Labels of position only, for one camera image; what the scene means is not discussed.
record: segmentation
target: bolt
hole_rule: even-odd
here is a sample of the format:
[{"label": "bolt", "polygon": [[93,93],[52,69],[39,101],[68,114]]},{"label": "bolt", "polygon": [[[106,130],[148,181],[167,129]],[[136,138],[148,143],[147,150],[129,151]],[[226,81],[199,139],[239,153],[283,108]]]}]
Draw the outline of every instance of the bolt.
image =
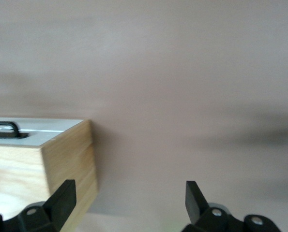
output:
[{"label": "bolt", "polygon": [[27,211],[27,215],[35,214],[36,211],[37,211],[36,209],[29,209],[29,210]]},{"label": "bolt", "polygon": [[257,225],[263,225],[263,221],[259,217],[252,217],[251,220],[252,220],[253,223],[255,223]]},{"label": "bolt", "polygon": [[213,209],[212,214],[214,214],[217,217],[220,217],[222,215],[222,213],[219,209]]}]

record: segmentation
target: wooden box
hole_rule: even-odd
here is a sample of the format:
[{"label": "wooden box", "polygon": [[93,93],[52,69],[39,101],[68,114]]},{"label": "wooden box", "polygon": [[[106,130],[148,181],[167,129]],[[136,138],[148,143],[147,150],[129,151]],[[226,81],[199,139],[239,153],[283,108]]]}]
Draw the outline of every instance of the wooden box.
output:
[{"label": "wooden box", "polygon": [[15,122],[27,138],[0,138],[0,214],[16,216],[46,201],[66,179],[75,179],[77,204],[61,231],[74,231],[97,195],[88,120],[0,118]]}]

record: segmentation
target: wood grain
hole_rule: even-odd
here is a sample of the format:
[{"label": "wood grain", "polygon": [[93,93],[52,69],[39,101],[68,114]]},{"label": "wood grain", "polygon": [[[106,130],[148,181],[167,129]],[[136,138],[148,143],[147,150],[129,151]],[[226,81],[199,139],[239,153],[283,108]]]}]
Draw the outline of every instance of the wood grain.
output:
[{"label": "wood grain", "polygon": [[41,146],[0,145],[0,213],[4,219],[46,201],[66,179],[75,179],[77,205],[62,228],[74,231],[98,188],[91,125],[72,126]]}]

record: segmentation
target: pink wall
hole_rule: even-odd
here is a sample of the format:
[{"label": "pink wall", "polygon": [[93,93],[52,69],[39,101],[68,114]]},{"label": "pink wall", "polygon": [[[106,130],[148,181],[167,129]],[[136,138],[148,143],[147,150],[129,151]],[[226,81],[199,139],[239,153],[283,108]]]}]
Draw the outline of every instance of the pink wall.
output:
[{"label": "pink wall", "polygon": [[288,0],[0,1],[0,116],[94,122],[78,231],[180,231],[187,179],[288,231]]}]

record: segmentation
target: black handle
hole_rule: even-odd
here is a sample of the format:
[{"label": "black handle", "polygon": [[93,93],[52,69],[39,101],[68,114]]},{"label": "black handle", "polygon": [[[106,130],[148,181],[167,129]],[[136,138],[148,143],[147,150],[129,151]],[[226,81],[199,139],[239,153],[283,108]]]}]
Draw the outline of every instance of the black handle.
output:
[{"label": "black handle", "polygon": [[17,124],[11,121],[0,121],[0,126],[10,126],[13,132],[0,132],[0,138],[25,138],[28,136],[27,133],[20,133]]}]

